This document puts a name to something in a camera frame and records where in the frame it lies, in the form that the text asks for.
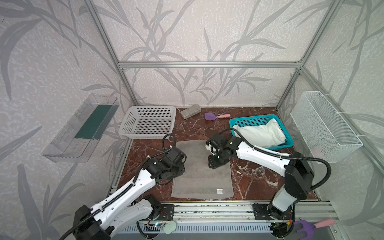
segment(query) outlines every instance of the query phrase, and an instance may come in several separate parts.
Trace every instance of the white plastic basket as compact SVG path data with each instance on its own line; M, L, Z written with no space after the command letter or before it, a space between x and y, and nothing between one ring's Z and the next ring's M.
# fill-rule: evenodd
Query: white plastic basket
M319 91L303 92L291 116L314 157L338 162L362 146L356 133Z
M161 139L175 125L172 106L132 106L120 125L119 134L133 139Z

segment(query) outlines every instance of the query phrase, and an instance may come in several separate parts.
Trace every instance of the purple shovel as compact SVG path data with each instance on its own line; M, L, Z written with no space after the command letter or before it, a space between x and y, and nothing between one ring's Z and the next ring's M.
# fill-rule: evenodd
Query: purple shovel
M216 120L217 118L230 118L231 117L231 114L224 114L224 115L220 115L220 116L215 116L213 113L205 113L204 114L204 117L206 120Z
M294 222L293 224L296 225L298 223L301 223L303 225L303 228L297 230L296 232L306 232L307 233L307 236L300 238L300 240L308 240L308 239L313 238L313 230L315 228L331 226L331 225L335 224L335 221L332 218L329 218L329 219L323 220L321 222L315 223L313 225L310 224L309 222L305 221L305 220L297 221L297 222Z

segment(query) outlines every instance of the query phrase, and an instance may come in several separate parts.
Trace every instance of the gray mat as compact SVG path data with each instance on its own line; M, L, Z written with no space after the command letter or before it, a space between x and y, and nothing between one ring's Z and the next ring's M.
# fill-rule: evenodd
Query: gray mat
M206 141L181 141L176 147L187 155L185 173L173 180L172 197L225 199L233 196L230 164L208 167Z

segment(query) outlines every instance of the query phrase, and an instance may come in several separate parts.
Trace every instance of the wall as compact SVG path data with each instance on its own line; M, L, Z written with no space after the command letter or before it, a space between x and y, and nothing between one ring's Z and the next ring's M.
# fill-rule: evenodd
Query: wall
M384 1L344 1L337 16L306 67L332 98L364 131L377 149L384 151ZM299 78L279 109L294 135L297 150L309 155L289 113L302 91L311 91ZM331 164L332 175L318 189L330 200L350 239L382 239L384 234L383 176L361 149ZM314 164L318 181L325 173Z
M298 61L330 0L95 0L120 61ZM293 69L129 69L141 104L275 106Z
M107 193L128 94L82 1L0 1L0 15L0 239L58 239ZM43 157L90 93L120 104L90 160Z

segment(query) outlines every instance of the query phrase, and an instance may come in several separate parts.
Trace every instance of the perforated basket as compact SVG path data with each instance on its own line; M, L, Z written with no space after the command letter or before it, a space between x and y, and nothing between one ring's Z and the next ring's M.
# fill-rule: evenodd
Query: perforated basket
M338 162L362 146L340 112L319 91L303 92L291 116L314 157Z
M172 106L132 106L120 125L119 134L133 139L161 139L171 133L176 108Z
M293 147L293 140L291 138L291 135L288 133L287 129L285 128L282 121L279 119L278 116L274 114L268 114L268 115L260 115L260 116L254 116L254 117L245 117L245 118L233 118L229 120L229 126L233 127L235 125L239 127L245 127L245 126L259 126L263 124L267 124L269 120L272 118L276 119L277 123L280 126L280 129L285 135L285 142L283 144L280 144L276 147L267 147L269 150L279 150L285 147Z

